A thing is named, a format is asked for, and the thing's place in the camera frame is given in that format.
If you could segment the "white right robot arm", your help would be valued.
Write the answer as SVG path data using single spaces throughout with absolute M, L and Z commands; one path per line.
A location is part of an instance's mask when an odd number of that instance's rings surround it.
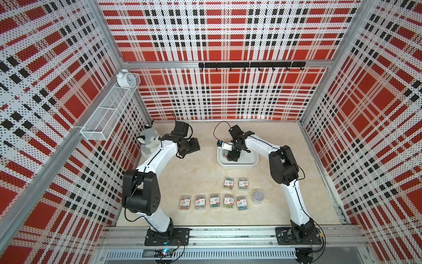
M 299 186 L 300 166 L 297 164 L 289 146 L 273 145 L 255 135 L 243 132 L 238 125 L 229 129 L 230 143 L 218 140 L 217 146 L 227 150 L 227 159 L 237 162 L 243 151 L 254 151 L 269 161 L 272 179 L 281 185 L 290 210 L 291 238 L 298 244 L 316 243 L 320 240 L 315 222 L 309 215 Z

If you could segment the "round clear paper clip box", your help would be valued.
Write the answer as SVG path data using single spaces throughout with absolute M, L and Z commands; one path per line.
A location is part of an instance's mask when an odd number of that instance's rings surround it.
M 261 190 L 254 190 L 252 193 L 252 202 L 256 205 L 264 201 L 264 193 Z

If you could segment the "white plastic storage box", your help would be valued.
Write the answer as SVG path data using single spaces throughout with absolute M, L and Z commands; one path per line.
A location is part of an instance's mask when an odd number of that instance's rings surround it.
M 259 157 L 254 151 L 248 153 L 242 151 L 237 161 L 229 161 L 226 157 L 228 150 L 217 148 L 217 160 L 219 165 L 224 169 L 251 169 L 258 164 Z

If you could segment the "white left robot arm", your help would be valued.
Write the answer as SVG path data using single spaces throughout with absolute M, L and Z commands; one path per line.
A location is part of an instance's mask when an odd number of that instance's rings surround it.
M 146 246 L 171 245 L 176 239 L 173 220 L 160 207 L 158 178 L 173 157 L 183 159 L 200 150 L 198 139 L 192 135 L 191 125 L 176 121 L 169 134 L 160 136 L 152 126 L 147 126 L 137 137 L 141 153 L 147 159 L 136 169 L 124 173 L 122 207 L 149 224 Z

